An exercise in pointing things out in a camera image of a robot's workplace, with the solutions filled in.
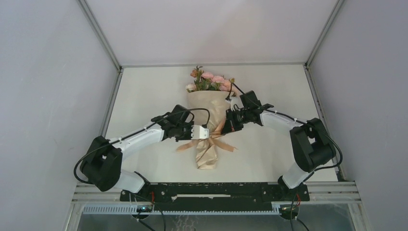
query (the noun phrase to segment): glass panel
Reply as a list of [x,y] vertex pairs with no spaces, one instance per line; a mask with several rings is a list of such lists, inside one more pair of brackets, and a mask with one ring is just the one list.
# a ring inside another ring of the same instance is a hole
[[[299,219],[311,231],[355,231],[347,205],[301,205]],[[161,216],[143,220],[156,231],[163,230]],[[306,229],[296,220],[295,231]],[[276,215],[167,215],[167,231],[291,231],[290,221]],[[79,231],[146,231],[129,215],[82,215]]]

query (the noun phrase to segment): red wire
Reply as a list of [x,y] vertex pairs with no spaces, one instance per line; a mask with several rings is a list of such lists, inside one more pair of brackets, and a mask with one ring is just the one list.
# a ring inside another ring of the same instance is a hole
[[296,206],[299,206],[299,205],[300,205],[300,202],[301,202],[302,200],[300,199],[299,194],[296,194],[296,196],[297,196],[297,205],[296,205]]
[[152,202],[154,202],[154,192],[150,193],[152,195]]

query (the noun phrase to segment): pink rose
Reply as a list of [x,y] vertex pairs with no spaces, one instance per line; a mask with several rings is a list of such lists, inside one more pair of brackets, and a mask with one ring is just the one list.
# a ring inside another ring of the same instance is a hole
[[[222,90],[222,91],[229,91],[229,90],[231,89],[231,82],[228,81],[228,80],[225,80],[225,81],[222,83],[222,85],[219,86],[219,89]],[[234,86],[232,86],[232,92],[235,93],[235,96],[240,95],[240,91],[239,91],[236,87],[234,87]]]
[[203,78],[213,78],[214,75],[211,72],[204,72],[201,74],[201,77]]
[[222,91],[229,91],[230,89],[224,85],[219,86],[219,89]]
[[212,82],[213,82],[213,83],[224,83],[224,82],[225,82],[225,79],[224,79],[224,77],[222,77],[222,76],[214,76],[214,77],[212,78]]

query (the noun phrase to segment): black mounting plate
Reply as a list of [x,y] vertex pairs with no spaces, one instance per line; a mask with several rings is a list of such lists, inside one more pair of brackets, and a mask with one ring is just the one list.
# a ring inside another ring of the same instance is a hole
[[[292,201],[294,193],[298,193],[302,201],[310,200],[307,186],[303,184],[286,193],[277,183],[267,182],[151,183],[148,191],[148,195],[140,196],[154,200],[164,211],[270,211],[271,202]],[[120,201],[129,199],[129,192],[122,191]]]

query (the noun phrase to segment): flower bouquet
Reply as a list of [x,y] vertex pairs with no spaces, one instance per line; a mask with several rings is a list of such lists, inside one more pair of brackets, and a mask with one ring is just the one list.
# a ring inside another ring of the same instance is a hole
[[[183,151],[196,146],[196,163],[198,169],[214,169],[218,160],[216,146],[226,151],[233,152],[234,147],[218,140],[225,124],[225,111],[230,107],[226,98],[238,96],[239,91],[232,85],[234,78],[225,79],[224,76],[213,75],[205,72],[197,66],[190,74],[194,83],[186,86],[187,101],[190,108],[206,108],[210,111],[210,120],[207,128],[210,130],[210,138],[194,140],[180,146],[177,150]],[[193,111],[194,123],[205,124],[207,121],[206,111]]]

